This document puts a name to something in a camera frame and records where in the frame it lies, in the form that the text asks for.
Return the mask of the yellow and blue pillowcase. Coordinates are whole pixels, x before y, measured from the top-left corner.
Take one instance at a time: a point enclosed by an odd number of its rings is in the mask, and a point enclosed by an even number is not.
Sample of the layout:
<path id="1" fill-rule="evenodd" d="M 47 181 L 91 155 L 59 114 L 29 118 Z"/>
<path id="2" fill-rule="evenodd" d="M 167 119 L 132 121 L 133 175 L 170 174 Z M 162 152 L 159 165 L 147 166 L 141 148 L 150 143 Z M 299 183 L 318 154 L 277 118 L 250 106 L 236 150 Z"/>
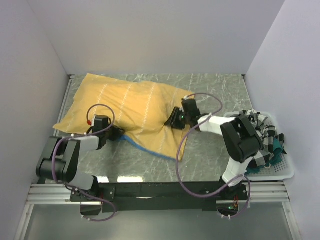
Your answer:
<path id="1" fill-rule="evenodd" d="M 181 159 L 189 131 L 165 125 L 174 107 L 190 91 L 152 81 L 130 82 L 88 73 L 64 118 L 53 126 L 68 134 L 83 134 L 94 116 L 115 116 L 115 125 L 137 148 L 167 159 Z"/>

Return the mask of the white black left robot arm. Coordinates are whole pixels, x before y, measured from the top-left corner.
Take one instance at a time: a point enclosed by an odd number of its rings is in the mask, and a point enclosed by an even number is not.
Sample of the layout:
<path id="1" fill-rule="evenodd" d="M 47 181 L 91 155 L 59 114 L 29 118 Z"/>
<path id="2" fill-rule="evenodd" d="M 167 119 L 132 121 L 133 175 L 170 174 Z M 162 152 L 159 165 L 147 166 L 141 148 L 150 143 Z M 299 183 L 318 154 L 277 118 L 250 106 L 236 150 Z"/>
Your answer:
<path id="1" fill-rule="evenodd" d="M 113 125 L 104 115 L 97 115 L 88 123 L 90 127 L 83 135 L 49 137 L 37 163 L 36 175 L 66 184 L 67 188 L 80 189 L 88 201 L 94 201 L 101 194 L 98 178 L 78 170 L 80 153 L 100 150 L 108 141 L 119 140 L 125 130 Z"/>

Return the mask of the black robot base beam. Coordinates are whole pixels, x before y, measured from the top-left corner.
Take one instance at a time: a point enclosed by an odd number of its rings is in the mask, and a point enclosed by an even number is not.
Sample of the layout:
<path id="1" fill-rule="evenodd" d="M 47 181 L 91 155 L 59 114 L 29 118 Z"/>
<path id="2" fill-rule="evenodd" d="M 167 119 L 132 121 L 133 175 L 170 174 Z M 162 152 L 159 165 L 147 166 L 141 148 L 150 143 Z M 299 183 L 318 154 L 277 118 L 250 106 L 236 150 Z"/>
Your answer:
<path id="1" fill-rule="evenodd" d="M 249 197 L 244 184 L 226 187 L 214 196 L 222 183 L 218 181 L 186 182 L 185 186 L 201 198 L 187 193 L 178 182 L 100 183 L 97 197 L 103 199 L 94 205 L 94 198 L 79 191 L 70 195 L 72 203 L 82 203 L 81 212 L 86 216 L 118 211 L 202 210 L 216 211 L 218 201 L 236 204 Z"/>

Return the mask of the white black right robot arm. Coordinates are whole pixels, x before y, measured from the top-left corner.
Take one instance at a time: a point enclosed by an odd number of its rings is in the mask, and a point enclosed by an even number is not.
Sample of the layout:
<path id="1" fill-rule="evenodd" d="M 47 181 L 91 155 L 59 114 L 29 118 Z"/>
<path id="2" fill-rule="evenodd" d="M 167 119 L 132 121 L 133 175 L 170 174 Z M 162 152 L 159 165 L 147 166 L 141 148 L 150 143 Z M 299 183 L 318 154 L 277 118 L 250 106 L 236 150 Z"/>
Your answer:
<path id="1" fill-rule="evenodd" d="M 263 142 L 246 116 L 220 117 L 201 113 L 195 99 L 183 99 L 181 107 L 175 107 L 164 123 L 176 130 L 187 125 L 198 132 L 213 133 L 223 137 L 229 161 L 219 187 L 222 198 L 230 200 L 237 194 L 237 187 L 245 175 L 249 163 L 263 148 Z"/>

